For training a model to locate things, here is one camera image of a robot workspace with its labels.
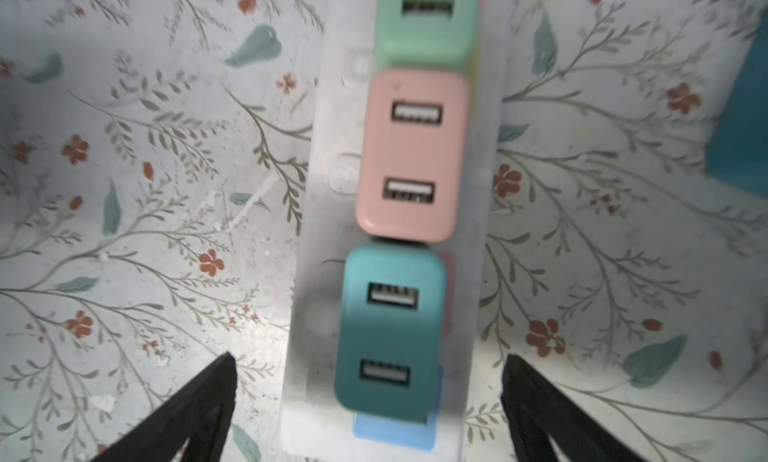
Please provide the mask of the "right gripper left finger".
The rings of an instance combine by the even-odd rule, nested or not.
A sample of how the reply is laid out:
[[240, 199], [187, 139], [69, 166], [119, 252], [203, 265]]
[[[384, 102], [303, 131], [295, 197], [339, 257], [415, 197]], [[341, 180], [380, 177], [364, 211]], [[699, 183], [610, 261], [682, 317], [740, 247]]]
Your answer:
[[236, 403], [237, 369], [228, 352], [217, 357], [96, 462], [221, 459]]

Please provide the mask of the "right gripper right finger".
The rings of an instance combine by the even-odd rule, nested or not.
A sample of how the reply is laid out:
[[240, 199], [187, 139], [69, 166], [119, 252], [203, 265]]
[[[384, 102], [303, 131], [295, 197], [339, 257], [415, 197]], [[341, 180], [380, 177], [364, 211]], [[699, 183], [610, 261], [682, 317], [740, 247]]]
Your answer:
[[501, 403], [519, 461], [556, 461], [554, 446], [571, 461], [641, 459], [518, 355], [506, 359]]

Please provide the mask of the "white multicolour power strip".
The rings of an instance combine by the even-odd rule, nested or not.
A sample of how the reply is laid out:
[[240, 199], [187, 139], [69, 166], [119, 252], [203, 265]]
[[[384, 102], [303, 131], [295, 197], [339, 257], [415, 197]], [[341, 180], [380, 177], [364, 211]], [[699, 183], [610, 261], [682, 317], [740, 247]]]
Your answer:
[[[457, 461], [483, 285], [512, 0], [482, 0], [465, 77], [470, 92], [457, 225], [444, 242], [378, 237], [357, 222], [377, 0], [331, 0], [313, 124], [280, 410], [283, 448], [324, 461]], [[409, 422], [342, 406], [334, 391], [345, 263], [371, 241], [421, 244], [444, 262], [447, 290], [436, 401]]]

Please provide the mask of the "teal charger cube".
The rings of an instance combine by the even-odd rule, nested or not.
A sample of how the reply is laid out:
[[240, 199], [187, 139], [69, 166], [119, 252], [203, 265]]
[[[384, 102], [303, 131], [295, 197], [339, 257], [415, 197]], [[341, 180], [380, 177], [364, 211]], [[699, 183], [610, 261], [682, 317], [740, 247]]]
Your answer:
[[342, 406], [426, 420], [439, 386], [447, 282], [425, 245], [371, 241], [349, 253], [334, 381]]

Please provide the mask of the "pink charger cube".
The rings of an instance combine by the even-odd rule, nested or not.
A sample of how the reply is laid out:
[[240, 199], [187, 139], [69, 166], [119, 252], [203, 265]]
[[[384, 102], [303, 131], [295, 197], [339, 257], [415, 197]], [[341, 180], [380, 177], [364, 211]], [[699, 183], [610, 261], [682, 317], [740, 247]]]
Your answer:
[[365, 232], [424, 243], [453, 235], [469, 108], [461, 74], [400, 68], [374, 76], [356, 204]]

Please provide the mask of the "teal USB power strip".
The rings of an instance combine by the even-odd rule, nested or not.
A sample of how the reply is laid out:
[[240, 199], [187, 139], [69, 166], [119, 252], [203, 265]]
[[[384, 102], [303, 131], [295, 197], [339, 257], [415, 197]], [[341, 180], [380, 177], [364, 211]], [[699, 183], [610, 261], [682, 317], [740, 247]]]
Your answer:
[[767, 21], [763, 20], [706, 151], [709, 175], [767, 197]]

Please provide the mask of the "green charger cube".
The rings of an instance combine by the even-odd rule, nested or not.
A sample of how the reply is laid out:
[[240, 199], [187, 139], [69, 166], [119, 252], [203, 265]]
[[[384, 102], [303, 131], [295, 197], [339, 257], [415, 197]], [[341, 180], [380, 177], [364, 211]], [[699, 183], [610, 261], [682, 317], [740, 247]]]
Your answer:
[[481, 5], [482, 0], [377, 0], [377, 65], [465, 71], [476, 46]]

